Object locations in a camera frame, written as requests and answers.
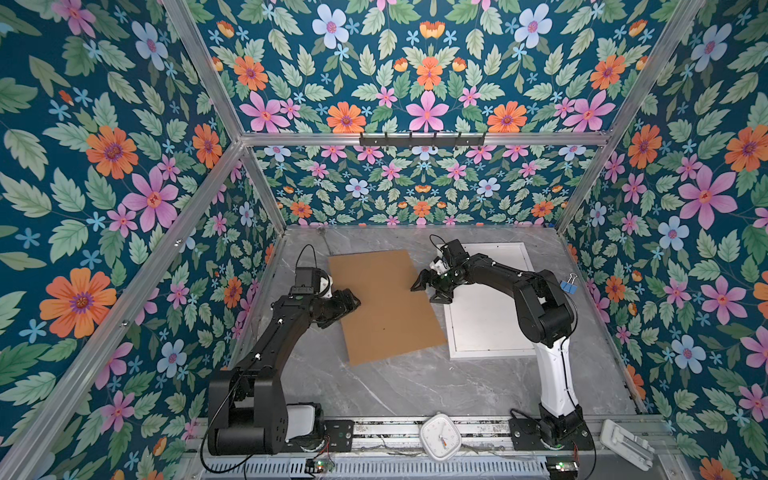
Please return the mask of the brown backing board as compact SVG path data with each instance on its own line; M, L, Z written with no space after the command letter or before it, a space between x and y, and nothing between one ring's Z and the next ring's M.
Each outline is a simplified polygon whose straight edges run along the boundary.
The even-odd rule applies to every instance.
M329 267L334 286L361 301L341 320L352 366L447 343L426 293L411 290L418 272L407 251L332 256Z

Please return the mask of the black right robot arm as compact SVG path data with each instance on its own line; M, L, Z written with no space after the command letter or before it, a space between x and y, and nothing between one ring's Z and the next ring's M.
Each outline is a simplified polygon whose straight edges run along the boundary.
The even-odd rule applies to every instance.
M574 388L570 343L578 312L553 272L525 271L483 253L468 253L459 240L436 248L437 256L421 270L412 291L433 291L430 301L449 305L455 290L482 285L514 300L518 326L532 342L541 382L536 432L550 449L575 440L586 429L583 409Z

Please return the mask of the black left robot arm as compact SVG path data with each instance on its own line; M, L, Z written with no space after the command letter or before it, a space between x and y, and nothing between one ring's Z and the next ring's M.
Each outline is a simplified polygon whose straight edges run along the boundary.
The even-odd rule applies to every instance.
M251 350L209 383L207 448L213 456L278 454L289 442L282 372L299 339L353 313L361 301L336 290L318 267L300 267L294 285L271 306L272 318Z

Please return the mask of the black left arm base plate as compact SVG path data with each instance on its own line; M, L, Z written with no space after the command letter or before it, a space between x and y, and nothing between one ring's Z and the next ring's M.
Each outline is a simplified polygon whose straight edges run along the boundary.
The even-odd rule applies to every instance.
M329 450L350 452L354 437L355 422L348 419L330 419L299 423L288 428L288 440L282 453L312 453Z

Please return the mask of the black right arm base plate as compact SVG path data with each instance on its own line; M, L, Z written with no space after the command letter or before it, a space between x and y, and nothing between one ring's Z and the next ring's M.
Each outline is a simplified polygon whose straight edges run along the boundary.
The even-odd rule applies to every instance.
M508 426L516 451L589 452L595 450L594 439L586 426L580 426L573 433L567 434L557 445L542 439L537 419L512 418L508 421Z

